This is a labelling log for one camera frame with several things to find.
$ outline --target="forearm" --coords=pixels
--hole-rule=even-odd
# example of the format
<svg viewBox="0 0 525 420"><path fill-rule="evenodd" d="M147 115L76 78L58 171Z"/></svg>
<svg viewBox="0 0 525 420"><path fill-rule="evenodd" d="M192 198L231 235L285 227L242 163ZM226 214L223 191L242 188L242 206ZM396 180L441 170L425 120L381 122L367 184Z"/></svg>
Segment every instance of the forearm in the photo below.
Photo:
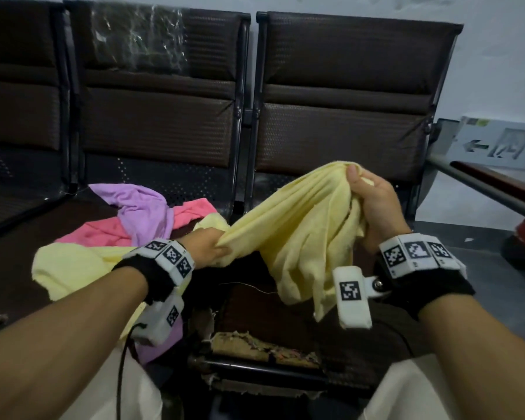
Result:
<svg viewBox="0 0 525 420"><path fill-rule="evenodd" d="M140 272L120 268L0 332L0 419L60 416L147 291Z"/></svg>
<svg viewBox="0 0 525 420"><path fill-rule="evenodd" d="M524 340L471 296L443 296L419 317L466 419L525 419Z"/></svg>

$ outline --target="yellow cloth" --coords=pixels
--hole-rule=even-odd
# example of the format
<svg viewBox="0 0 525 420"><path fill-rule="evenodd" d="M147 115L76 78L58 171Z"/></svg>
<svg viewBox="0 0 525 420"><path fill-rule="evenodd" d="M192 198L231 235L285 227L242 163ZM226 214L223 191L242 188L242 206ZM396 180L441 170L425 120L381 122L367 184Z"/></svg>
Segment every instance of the yellow cloth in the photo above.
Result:
<svg viewBox="0 0 525 420"><path fill-rule="evenodd" d="M31 275L33 280L49 291L51 301L57 301L91 284L109 273L134 247L84 247L74 243L52 243L35 254ZM189 281L177 289L180 295ZM121 334L125 337L144 308L141 303Z"/></svg>
<svg viewBox="0 0 525 420"><path fill-rule="evenodd" d="M231 227L219 214L204 218L196 228L225 231L218 245L232 249L215 266L259 250L282 301L313 297L321 321L336 304L332 270L352 264L352 248L365 231L360 202L346 180L348 165L332 162L298 178Z"/></svg>

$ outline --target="wristband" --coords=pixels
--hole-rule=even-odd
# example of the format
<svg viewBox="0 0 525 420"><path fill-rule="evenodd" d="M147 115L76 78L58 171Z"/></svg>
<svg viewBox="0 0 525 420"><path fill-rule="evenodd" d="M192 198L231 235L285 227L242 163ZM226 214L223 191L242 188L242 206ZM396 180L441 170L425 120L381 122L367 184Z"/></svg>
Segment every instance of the wristband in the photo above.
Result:
<svg viewBox="0 0 525 420"><path fill-rule="evenodd" d="M386 302L405 309L415 320L425 305L441 296L475 294L464 264L436 237L405 234L380 244L379 249L375 272L386 275L387 287L392 289Z"/></svg>
<svg viewBox="0 0 525 420"><path fill-rule="evenodd" d="M145 302L152 304L167 299L173 289L191 274L195 262L179 242L155 239L128 252L113 270L122 267L136 268L144 275L148 282Z"/></svg>

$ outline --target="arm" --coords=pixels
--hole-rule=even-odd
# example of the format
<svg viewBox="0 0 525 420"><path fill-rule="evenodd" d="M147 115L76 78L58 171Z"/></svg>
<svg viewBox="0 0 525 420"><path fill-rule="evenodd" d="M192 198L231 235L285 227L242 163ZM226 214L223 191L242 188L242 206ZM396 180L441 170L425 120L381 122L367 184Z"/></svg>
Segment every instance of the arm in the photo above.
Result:
<svg viewBox="0 0 525 420"><path fill-rule="evenodd" d="M214 247L221 234L208 228L179 241L203 268L226 254ZM119 268L1 331L0 420L59 417L105 362L147 293L139 271Z"/></svg>
<svg viewBox="0 0 525 420"><path fill-rule="evenodd" d="M412 231L402 215L393 187L363 171L361 180L349 168L352 191L363 199L368 222L366 250ZM419 312L435 354L465 418L525 419L525 341L487 313L471 296L446 295Z"/></svg>
<svg viewBox="0 0 525 420"><path fill-rule="evenodd" d="M525 419L523 339L471 296L443 296L419 318L465 418Z"/></svg>

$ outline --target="hand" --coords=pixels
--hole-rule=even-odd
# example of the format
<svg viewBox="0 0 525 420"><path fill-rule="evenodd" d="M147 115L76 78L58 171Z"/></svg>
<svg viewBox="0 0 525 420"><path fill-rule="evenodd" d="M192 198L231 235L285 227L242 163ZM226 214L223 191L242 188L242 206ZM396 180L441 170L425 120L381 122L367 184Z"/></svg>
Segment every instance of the hand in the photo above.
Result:
<svg viewBox="0 0 525 420"><path fill-rule="evenodd" d="M224 234L216 228L199 228L186 236L177 239L194 259L196 267L200 269L212 265L212 263L225 255L231 253L228 247L216 247L216 243Z"/></svg>
<svg viewBox="0 0 525 420"><path fill-rule="evenodd" d="M350 189L363 199L364 217L368 223L363 246L370 254L377 253L384 241L412 233L402 214L399 198L388 181L362 168L362 177L371 180L372 186L362 180L355 165L346 170Z"/></svg>

